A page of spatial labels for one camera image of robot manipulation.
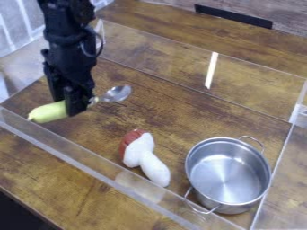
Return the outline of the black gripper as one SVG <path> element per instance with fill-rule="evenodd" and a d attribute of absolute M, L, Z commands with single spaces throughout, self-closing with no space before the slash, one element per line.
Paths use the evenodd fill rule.
<path fill-rule="evenodd" d="M 96 66 L 97 57 L 96 32 L 86 27 L 77 42 L 52 43 L 41 54 L 50 95 L 56 102 L 65 99 L 65 112 L 73 117 L 86 110 L 88 101 L 93 96 L 90 69 Z"/>

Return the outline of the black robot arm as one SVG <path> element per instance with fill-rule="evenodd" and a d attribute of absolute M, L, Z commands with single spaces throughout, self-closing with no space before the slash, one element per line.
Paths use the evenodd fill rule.
<path fill-rule="evenodd" d="M 86 110 L 93 97 L 90 70 L 97 63 L 97 33 L 88 25 L 94 19 L 89 0 L 37 0 L 42 12 L 42 36 L 49 48 L 41 51 L 42 71 L 53 100 L 62 101 L 72 117 Z"/>

